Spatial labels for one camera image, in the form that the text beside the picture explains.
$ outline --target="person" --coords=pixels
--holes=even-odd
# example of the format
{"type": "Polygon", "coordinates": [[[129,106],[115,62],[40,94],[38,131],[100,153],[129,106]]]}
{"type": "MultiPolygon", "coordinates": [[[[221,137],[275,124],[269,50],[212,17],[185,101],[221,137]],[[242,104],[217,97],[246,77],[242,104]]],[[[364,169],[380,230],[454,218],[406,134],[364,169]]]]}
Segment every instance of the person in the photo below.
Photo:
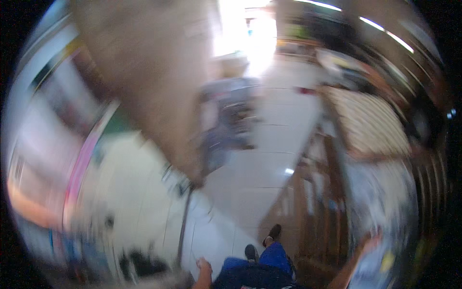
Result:
{"type": "MultiPolygon", "coordinates": [[[[292,267],[282,245],[277,241],[281,226],[273,226],[263,241],[266,248],[260,258],[253,245],[247,245],[245,256],[247,260],[228,257],[223,263],[220,274],[212,284],[212,267],[204,258],[197,260],[199,278],[193,289],[297,289],[302,286],[292,280],[292,267]]],[[[329,289],[344,289],[361,260],[362,256],[375,248],[382,239],[382,233],[371,237],[368,233],[362,238],[352,257],[340,270],[329,289]]]]}

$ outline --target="fluorescent light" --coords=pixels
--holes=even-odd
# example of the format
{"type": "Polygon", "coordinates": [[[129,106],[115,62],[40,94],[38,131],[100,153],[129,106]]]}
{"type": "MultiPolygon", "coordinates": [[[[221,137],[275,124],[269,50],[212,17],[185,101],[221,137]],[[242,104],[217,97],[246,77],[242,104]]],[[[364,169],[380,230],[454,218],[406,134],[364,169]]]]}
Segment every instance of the fluorescent light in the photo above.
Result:
{"type": "Polygon", "coordinates": [[[363,20],[367,24],[372,25],[372,26],[374,26],[375,28],[377,28],[377,29],[379,29],[381,31],[385,31],[385,29],[382,26],[380,26],[377,23],[374,23],[374,22],[370,21],[369,19],[366,19],[366,18],[363,18],[363,17],[359,17],[359,19],[363,20]]]}
{"type": "Polygon", "coordinates": [[[294,0],[294,1],[311,3],[311,4],[314,4],[314,5],[321,6],[321,7],[325,7],[325,8],[329,8],[329,9],[333,9],[333,10],[337,10],[337,11],[342,11],[340,8],[337,8],[337,7],[329,5],[329,4],[324,4],[324,3],[321,3],[321,2],[314,2],[314,1],[309,1],[309,0],[294,0]]]}
{"type": "Polygon", "coordinates": [[[399,44],[404,46],[407,50],[409,50],[411,53],[414,53],[414,49],[410,47],[406,42],[404,42],[401,38],[396,36],[395,34],[391,33],[390,31],[387,31],[387,34],[393,37],[394,40],[396,40],[399,44]]]}

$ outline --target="shoe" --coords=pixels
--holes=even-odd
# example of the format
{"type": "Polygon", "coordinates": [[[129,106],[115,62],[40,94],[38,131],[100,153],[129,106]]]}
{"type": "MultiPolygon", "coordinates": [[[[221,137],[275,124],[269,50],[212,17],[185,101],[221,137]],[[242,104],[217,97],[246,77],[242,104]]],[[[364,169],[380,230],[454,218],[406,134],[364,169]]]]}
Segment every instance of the shoe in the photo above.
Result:
{"type": "MultiPolygon", "coordinates": [[[[276,239],[279,237],[279,235],[281,235],[281,229],[282,229],[282,227],[281,227],[280,224],[274,225],[274,226],[271,228],[271,230],[269,231],[268,236],[271,237],[271,238],[273,238],[273,240],[276,240],[276,239]]],[[[266,248],[265,240],[266,240],[266,238],[263,240],[263,242],[262,242],[261,244],[263,245],[263,247],[266,248]]]]}
{"type": "Polygon", "coordinates": [[[246,247],[245,247],[245,250],[244,250],[244,253],[245,253],[245,257],[247,258],[247,260],[249,261],[254,261],[254,262],[257,262],[258,260],[258,253],[257,253],[257,249],[255,248],[254,245],[252,244],[248,244],[246,247]]]}

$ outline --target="blue jeans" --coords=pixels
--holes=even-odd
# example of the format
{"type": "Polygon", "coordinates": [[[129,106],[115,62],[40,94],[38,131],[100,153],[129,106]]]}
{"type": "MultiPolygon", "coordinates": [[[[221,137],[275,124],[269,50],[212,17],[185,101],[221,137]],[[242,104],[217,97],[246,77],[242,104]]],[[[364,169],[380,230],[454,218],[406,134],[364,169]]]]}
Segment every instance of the blue jeans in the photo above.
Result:
{"type": "MultiPolygon", "coordinates": [[[[286,252],[279,242],[274,242],[268,246],[261,254],[258,263],[278,267],[284,272],[287,272],[289,275],[292,275],[289,259],[287,259],[286,252]]],[[[228,257],[225,259],[221,270],[225,271],[235,267],[246,266],[248,264],[249,262],[247,260],[236,257],[228,257]]]]}

